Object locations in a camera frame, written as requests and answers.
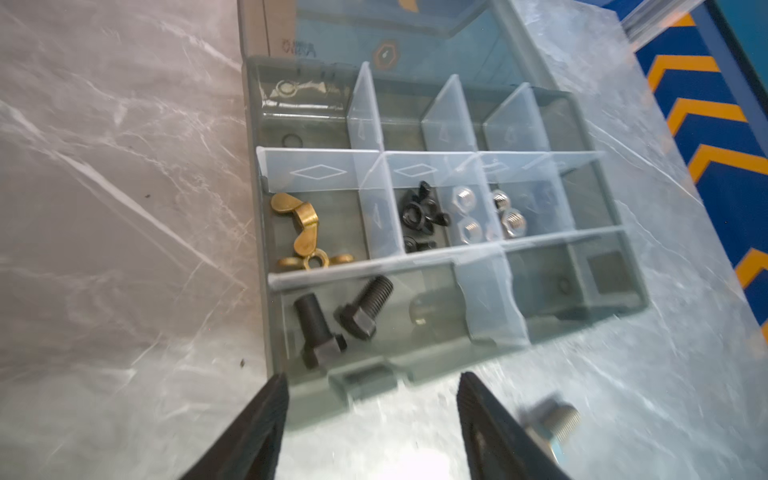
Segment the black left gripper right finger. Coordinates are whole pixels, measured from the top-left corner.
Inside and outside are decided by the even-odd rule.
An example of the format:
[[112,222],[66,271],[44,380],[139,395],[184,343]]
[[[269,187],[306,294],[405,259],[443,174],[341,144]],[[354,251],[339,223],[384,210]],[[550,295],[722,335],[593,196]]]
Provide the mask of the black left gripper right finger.
[[569,478],[475,373],[460,375],[456,402],[472,479]]

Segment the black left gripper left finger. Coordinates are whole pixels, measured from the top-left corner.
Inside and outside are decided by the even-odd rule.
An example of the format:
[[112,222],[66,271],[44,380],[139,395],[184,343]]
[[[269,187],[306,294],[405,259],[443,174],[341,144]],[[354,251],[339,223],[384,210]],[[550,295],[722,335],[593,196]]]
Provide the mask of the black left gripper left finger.
[[184,479],[273,479],[289,406],[287,377],[275,374]]

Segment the small silver hex bolt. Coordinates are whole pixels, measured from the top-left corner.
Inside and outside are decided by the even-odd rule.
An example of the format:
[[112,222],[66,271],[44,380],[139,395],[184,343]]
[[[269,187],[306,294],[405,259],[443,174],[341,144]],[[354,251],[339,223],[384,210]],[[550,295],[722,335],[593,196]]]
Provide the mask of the small silver hex bolt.
[[563,444],[580,423],[580,412],[569,403],[547,399],[529,412],[526,433],[555,463],[564,458]]

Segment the large black hex bolt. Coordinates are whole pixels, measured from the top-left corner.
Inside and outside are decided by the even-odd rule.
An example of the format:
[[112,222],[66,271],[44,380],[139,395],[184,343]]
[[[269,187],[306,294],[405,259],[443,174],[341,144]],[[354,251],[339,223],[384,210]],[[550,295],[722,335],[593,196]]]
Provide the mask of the large black hex bolt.
[[347,350],[344,336],[330,330],[314,293],[297,298],[294,308],[304,338],[301,355],[308,369],[325,366]]

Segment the brass wing nut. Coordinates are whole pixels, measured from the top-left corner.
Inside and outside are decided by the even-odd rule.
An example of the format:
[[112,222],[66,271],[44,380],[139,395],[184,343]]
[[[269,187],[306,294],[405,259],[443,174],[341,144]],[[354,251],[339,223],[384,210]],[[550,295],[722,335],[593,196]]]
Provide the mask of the brass wing nut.
[[319,216],[313,205],[288,193],[276,193],[270,207],[275,213],[294,217],[299,228],[293,243],[294,252],[300,257],[312,255],[317,250],[319,236]]
[[277,261],[277,267],[283,271],[313,270],[348,264],[354,261],[355,257],[351,254],[329,256],[324,250],[317,249],[308,256],[281,258]]

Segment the silver hex nut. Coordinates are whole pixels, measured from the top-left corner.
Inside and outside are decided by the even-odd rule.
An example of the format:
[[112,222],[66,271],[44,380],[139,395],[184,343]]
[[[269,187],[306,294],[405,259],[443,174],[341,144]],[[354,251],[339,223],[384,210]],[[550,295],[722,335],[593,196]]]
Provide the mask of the silver hex nut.
[[500,189],[491,191],[492,200],[497,212],[503,212],[510,207],[509,196]]
[[463,244],[482,243],[484,232],[480,223],[471,217],[462,217],[457,223],[459,239]]
[[475,192],[467,186],[453,188],[451,203],[452,209],[461,215],[469,215],[477,206]]
[[519,210],[504,209],[499,214],[499,219],[506,239],[522,238],[527,235],[527,220]]

